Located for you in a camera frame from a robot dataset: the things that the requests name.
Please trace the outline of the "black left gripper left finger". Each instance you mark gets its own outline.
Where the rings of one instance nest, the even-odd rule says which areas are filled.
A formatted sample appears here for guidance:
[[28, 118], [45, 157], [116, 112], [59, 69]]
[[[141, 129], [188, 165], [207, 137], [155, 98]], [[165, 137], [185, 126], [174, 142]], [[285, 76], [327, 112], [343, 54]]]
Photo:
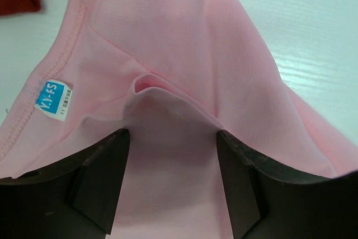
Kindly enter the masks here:
[[2, 238], [105, 238], [130, 147], [120, 129], [60, 161], [1, 179]]

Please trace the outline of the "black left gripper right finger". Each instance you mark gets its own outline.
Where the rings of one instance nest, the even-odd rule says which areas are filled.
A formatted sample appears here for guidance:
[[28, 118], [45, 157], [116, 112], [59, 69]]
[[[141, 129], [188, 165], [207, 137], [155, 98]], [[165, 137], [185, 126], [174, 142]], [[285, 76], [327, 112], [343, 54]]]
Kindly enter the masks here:
[[329, 179], [299, 171], [226, 131], [216, 148], [235, 239], [357, 237], [357, 172]]

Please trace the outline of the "pink t shirt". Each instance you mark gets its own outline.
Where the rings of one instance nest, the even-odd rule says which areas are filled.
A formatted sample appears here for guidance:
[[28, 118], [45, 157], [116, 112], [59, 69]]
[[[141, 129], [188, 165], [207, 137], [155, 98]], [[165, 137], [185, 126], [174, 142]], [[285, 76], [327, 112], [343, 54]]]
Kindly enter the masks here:
[[234, 238], [216, 135], [296, 170], [357, 172], [357, 147], [282, 81], [239, 0], [69, 0], [1, 125], [1, 179], [126, 129], [105, 238]]

